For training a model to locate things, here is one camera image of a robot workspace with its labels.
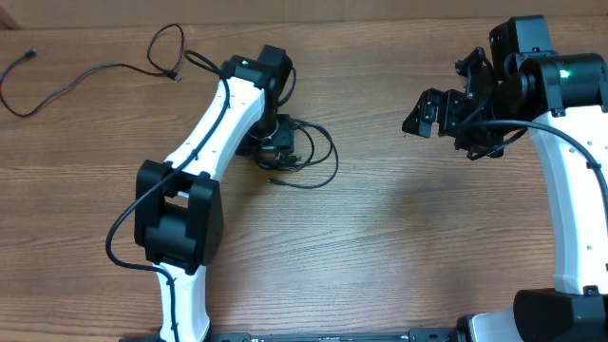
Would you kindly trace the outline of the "black usb cable removed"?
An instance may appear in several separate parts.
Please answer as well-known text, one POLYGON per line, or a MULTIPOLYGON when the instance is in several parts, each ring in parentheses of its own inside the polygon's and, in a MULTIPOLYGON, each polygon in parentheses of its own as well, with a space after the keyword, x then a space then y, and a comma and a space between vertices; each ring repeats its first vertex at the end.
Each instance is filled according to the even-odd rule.
POLYGON ((137 73, 140 73, 140 74, 143 74, 146 76, 150 76, 150 77, 154 77, 154 78, 168 78, 171 81, 180 82, 181 76, 179 75, 179 69, 181 67, 181 62, 183 60, 184 54, 185 54, 185 32, 183 30, 183 27, 177 23, 168 24, 168 25, 165 25, 162 28, 160 28, 153 35, 153 37, 151 38, 151 40, 148 44, 148 47, 146 49, 146 59, 147 59, 147 62, 153 67, 153 70, 145 70, 145 69, 142 69, 142 68, 139 68, 136 66, 132 66, 130 64, 125 64, 125 63, 99 64, 96 66, 89 67, 86 70, 84 70, 83 72, 81 72, 71 83, 65 85, 63 88, 60 88, 60 89, 50 93, 48 96, 46 96, 46 98, 44 100, 42 100, 37 106, 35 106, 32 110, 30 110, 28 112, 20 113, 20 112, 16 111, 15 109, 13 109, 10 106, 7 99, 5 98, 4 91, 1 91, 1 105, 11 115, 13 115, 15 117, 18 117, 21 119, 29 118, 29 117, 32 117, 33 115, 37 114, 45 106, 49 105, 50 103, 56 101, 58 98, 67 94, 74 87, 76 87, 79 83, 81 83, 86 77, 88 77, 94 73, 103 71, 103 70, 115 69, 115 68, 125 68, 125 69, 129 69, 129 70, 135 71, 137 73), (179 38, 180 38, 180 49, 179 49, 179 54, 178 54, 175 64, 170 68, 165 68, 165 67, 159 66, 156 62, 154 62, 151 54, 152 54, 152 48, 156 44, 156 42, 159 40, 159 38, 170 29, 176 29, 178 31, 179 38))

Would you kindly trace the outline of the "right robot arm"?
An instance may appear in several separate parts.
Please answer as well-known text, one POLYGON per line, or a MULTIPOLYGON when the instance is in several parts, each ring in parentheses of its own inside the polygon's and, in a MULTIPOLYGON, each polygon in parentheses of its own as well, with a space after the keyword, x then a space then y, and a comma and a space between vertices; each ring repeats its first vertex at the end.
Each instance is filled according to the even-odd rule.
POLYGON ((456 63, 463 91, 424 91, 406 134, 449 136, 470 160, 499 158, 528 136, 547 186, 554 284, 521 290, 510 307, 465 315, 411 341, 603 341, 607 337, 607 65, 561 55, 544 17, 513 17, 456 63))

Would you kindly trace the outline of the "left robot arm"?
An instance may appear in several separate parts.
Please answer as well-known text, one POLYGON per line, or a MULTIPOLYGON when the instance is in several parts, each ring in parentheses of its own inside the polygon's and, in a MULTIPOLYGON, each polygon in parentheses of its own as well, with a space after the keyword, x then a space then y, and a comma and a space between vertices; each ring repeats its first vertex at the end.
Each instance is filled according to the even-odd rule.
POLYGON ((136 178, 134 239, 143 269, 156 273, 162 324, 153 341, 208 341, 205 273, 218 252, 224 220, 220 182, 235 156, 292 153, 294 138, 278 113, 295 78, 287 52, 266 45, 255 60, 235 55, 215 67, 214 99, 180 147, 164 161, 145 161, 136 178))

